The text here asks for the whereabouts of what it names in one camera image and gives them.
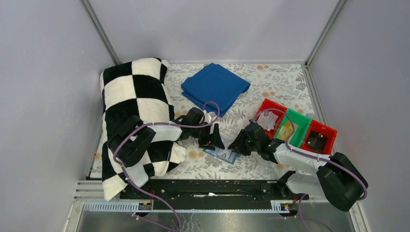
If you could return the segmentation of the blue leather card holder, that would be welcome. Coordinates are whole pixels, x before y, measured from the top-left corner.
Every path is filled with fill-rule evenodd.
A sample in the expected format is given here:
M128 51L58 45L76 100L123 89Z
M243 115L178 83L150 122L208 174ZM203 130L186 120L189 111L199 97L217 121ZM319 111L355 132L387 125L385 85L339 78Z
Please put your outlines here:
M221 150L220 148L215 148L214 150L204 148L203 151L229 164L234 164L236 159L240 156L239 153L232 150Z

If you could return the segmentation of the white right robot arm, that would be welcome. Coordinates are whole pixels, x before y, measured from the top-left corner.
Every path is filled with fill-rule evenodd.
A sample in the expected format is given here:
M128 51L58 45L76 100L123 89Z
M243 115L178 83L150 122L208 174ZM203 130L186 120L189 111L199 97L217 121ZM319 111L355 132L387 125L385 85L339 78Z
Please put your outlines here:
M295 168L278 182L293 194L325 198L340 211L349 211L367 197L367 181L343 153L322 155L270 139L257 123L242 129L228 148L246 156L256 152L266 161Z

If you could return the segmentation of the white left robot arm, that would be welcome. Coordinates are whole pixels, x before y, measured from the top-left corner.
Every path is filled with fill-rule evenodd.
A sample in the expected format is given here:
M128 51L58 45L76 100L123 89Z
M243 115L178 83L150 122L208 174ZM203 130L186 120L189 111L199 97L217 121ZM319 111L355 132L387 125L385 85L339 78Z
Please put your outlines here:
M169 122L144 123L138 116L130 116L108 139L107 147L125 171L126 179L141 187L151 176L162 175L180 162L171 156L177 141L193 137L201 148L224 149L215 121L198 108Z

